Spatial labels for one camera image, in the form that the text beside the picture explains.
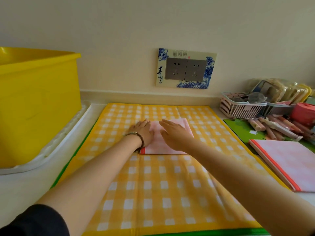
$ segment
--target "red round container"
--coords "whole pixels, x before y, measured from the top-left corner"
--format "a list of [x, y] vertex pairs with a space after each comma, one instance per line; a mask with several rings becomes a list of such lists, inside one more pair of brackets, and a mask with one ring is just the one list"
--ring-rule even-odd
[[315, 125], [315, 105], [298, 103], [294, 107], [290, 118], [304, 126], [313, 127]]

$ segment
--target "person's right arm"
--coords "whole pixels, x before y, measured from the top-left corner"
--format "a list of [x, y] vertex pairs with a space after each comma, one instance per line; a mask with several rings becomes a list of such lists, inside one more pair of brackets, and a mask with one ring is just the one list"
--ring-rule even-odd
[[272, 236], [310, 236], [315, 207], [292, 191], [194, 139], [182, 126], [160, 121], [165, 142], [203, 165]]

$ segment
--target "blue flower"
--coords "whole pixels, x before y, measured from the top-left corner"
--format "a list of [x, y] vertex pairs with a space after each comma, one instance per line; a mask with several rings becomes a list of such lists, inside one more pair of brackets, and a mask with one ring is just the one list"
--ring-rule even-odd
[[158, 49], [158, 60], [159, 61], [166, 60], [168, 58], [167, 52], [168, 52], [168, 49], [159, 48]]
[[177, 88], [208, 89], [215, 61], [213, 60], [212, 57], [207, 57], [206, 59], [207, 59], [207, 66], [203, 75], [202, 82], [184, 81], [176, 85], [176, 87]]

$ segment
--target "person's left hand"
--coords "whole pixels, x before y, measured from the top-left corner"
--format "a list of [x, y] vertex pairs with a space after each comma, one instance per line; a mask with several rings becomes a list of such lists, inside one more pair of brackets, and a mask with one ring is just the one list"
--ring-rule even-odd
[[154, 136], [154, 131], [150, 131], [150, 126], [151, 122], [146, 118], [144, 121], [139, 121], [137, 124], [132, 125], [128, 129], [128, 132], [136, 131], [137, 133], [139, 133], [144, 140], [143, 147], [146, 147], [152, 142]]

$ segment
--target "beige wall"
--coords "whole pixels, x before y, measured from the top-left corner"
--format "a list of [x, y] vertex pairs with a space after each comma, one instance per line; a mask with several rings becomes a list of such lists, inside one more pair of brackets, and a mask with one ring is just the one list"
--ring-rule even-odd
[[[315, 0], [0, 0], [0, 45], [75, 51], [84, 90], [218, 96], [315, 84]], [[155, 87], [159, 47], [216, 52], [208, 90]]]

